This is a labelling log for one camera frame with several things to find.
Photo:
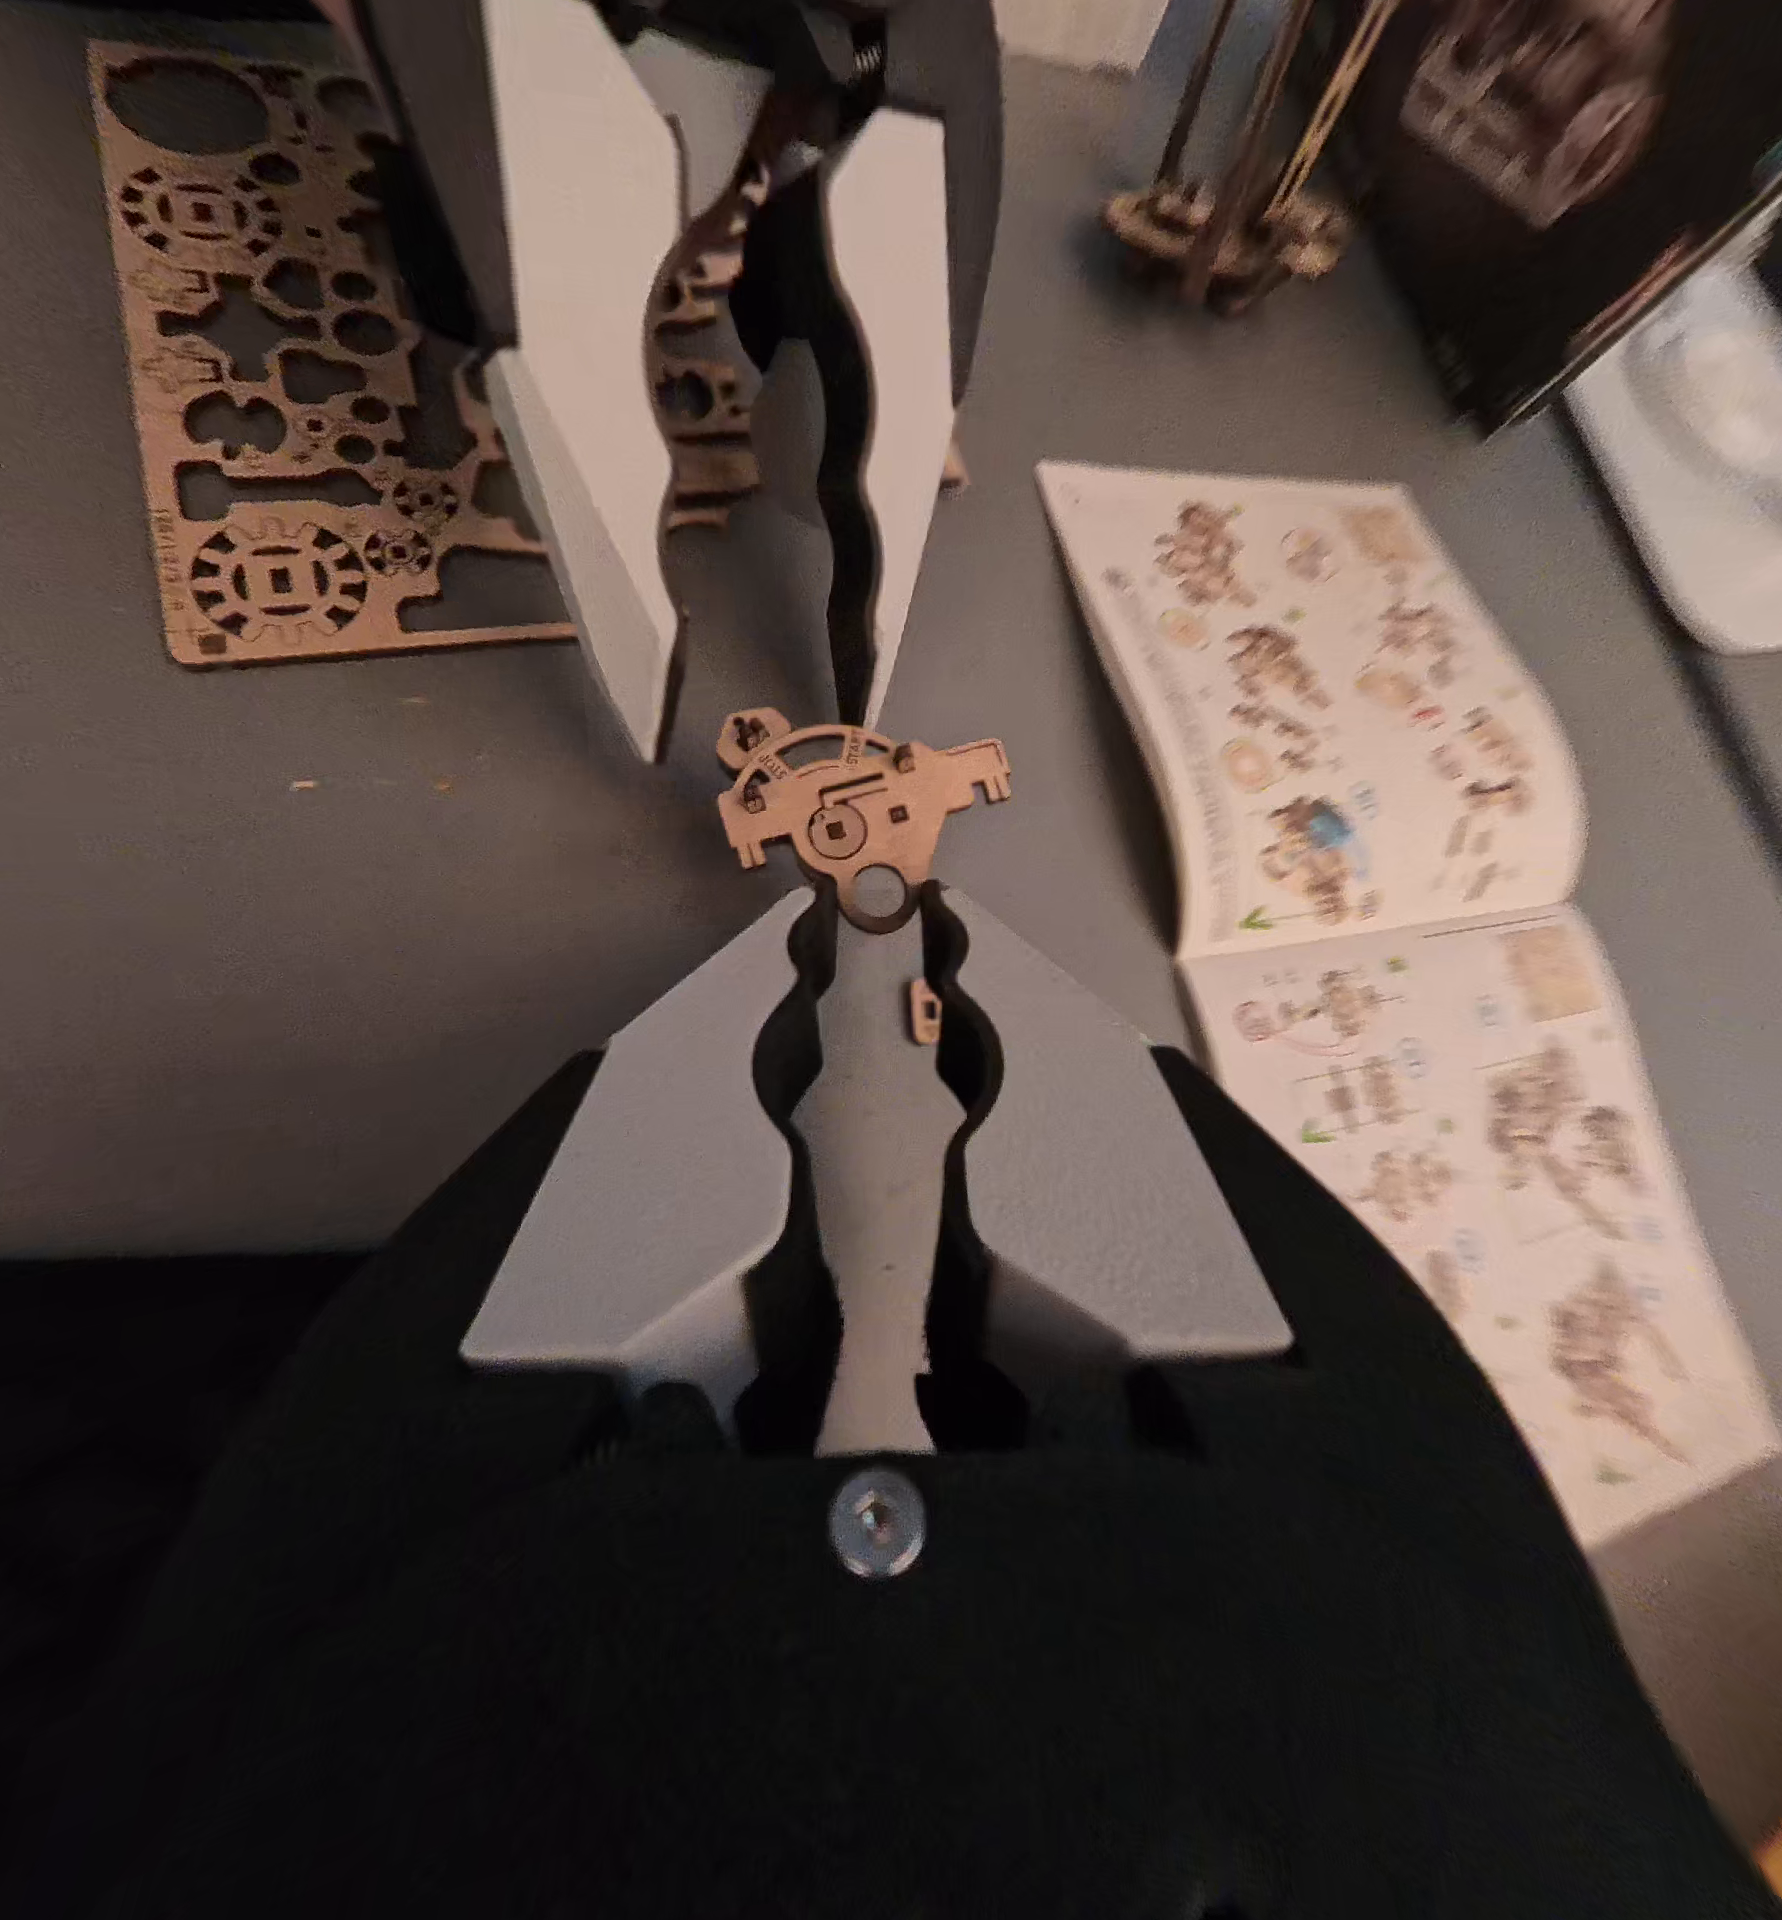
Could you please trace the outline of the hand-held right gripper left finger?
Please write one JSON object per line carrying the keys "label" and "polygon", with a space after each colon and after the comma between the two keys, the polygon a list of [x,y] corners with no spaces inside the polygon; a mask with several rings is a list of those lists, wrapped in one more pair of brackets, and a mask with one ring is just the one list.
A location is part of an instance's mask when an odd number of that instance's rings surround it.
{"label": "hand-held right gripper left finger", "polygon": [[795,1115],[838,961],[801,887],[602,1049],[464,1333],[478,1372],[675,1382],[758,1454],[807,1454],[844,1331]]}

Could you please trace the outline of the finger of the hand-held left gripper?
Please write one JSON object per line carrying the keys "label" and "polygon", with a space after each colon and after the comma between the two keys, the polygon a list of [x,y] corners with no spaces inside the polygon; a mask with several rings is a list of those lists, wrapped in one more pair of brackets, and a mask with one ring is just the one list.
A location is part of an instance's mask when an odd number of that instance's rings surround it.
{"label": "finger of the hand-held left gripper", "polygon": [[959,413],[942,125],[879,109],[817,181],[815,212],[827,635],[838,715],[870,729],[903,645]]}
{"label": "finger of the hand-held left gripper", "polygon": [[657,762],[682,618],[647,322],[686,228],[684,144],[591,4],[493,2],[482,21],[515,320],[489,366],[495,415],[583,657]]}

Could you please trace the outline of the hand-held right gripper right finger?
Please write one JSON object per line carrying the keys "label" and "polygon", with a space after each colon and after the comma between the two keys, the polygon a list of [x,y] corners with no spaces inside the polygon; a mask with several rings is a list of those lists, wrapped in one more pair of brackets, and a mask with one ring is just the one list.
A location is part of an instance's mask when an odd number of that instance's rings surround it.
{"label": "hand-held right gripper right finger", "polygon": [[1158,1047],[965,891],[930,881],[920,924],[961,1109],[914,1382],[934,1450],[1020,1448],[1059,1396],[1152,1370],[1285,1357]]}

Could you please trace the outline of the wooden model part assembly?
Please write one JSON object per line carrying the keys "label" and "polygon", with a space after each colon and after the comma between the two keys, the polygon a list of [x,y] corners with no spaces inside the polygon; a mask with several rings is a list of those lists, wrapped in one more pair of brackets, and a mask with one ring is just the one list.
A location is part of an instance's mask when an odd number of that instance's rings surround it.
{"label": "wooden model part assembly", "polygon": [[795,727],[780,711],[733,711],[716,737],[729,776],[719,815],[745,871],[788,844],[811,881],[836,891],[844,918],[885,934],[912,920],[944,823],[975,803],[1012,797],[1004,745],[951,750],[846,725]]}

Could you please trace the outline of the partly built wooden model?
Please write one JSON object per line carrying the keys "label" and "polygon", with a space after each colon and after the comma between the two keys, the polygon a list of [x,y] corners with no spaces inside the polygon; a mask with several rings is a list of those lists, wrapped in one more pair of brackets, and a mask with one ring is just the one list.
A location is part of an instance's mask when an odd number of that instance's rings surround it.
{"label": "partly built wooden model", "polygon": [[[1355,218],[1318,183],[1318,168],[1402,10],[1400,2],[1357,4],[1300,131],[1277,154],[1273,138],[1318,4],[1209,4],[1150,181],[1102,205],[1102,224],[1127,267],[1164,277],[1180,300],[1219,316],[1238,316],[1285,283],[1330,275],[1351,244]],[[1224,170],[1191,175],[1191,140],[1244,14],[1267,23],[1261,62],[1240,92]]]}

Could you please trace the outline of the laser-cut wooden parts sheet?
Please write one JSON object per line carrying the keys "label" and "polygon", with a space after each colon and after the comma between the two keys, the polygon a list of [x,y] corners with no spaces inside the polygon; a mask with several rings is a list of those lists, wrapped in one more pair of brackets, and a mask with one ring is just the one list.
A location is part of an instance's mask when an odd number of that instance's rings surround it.
{"label": "laser-cut wooden parts sheet", "polygon": [[[220,667],[581,639],[495,415],[489,357],[468,327],[427,316],[398,261],[388,191],[409,177],[361,53],[320,4],[144,10],[320,27],[343,60],[90,49],[170,657]],[[649,339],[671,454],[663,569],[682,618],[669,702],[686,614],[665,559],[680,429],[661,396],[694,376],[702,429],[733,437],[749,417],[710,370],[669,363],[661,335],[694,292],[729,298],[735,324],[766,191],[764,172],[743,179],[735,222],[667,279]],[[813,343],[784,345],[813,357]],[[780,347],[766,368],[749,359],[762,376]]]}

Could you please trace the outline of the black model kit box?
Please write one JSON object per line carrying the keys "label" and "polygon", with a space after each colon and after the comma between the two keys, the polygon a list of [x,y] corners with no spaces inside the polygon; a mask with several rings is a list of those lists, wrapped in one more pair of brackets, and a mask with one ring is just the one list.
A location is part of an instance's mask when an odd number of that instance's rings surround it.
{"label": "black model kit box", "polygon": [[1542,411],[1782,193],[1782,2],[1400,4],[1337,177],[1451,411]]}

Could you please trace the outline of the open instruction booklet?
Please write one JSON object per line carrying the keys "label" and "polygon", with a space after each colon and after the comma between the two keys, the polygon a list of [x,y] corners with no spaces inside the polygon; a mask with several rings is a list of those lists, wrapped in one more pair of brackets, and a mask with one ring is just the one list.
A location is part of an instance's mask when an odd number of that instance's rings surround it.
{"label": "open instruction booklet", "polygon": [[1573,895],[1527,665],[1400,487],[1045,460],[1215,1082],[1421,1283],[1583,1548],[1782,1452]]}

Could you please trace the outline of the black quilted cloth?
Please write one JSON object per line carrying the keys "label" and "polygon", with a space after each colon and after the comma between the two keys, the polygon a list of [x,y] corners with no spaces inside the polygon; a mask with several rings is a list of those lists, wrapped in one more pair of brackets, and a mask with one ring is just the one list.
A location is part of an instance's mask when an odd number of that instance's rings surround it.
{"label": "black quilted cloth", "polygon": [[363,1261],[0,1261],[0,1875],[197,1489]]}

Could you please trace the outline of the white round device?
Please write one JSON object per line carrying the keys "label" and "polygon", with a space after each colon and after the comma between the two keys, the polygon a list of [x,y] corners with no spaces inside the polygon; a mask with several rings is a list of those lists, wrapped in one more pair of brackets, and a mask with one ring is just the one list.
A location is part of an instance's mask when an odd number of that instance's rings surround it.
{"label": "white round device", "polygon": [[1675,622],[1718,655],[1782,653],[1782,314],[1755,269],[1698,271],[1564,407]]}

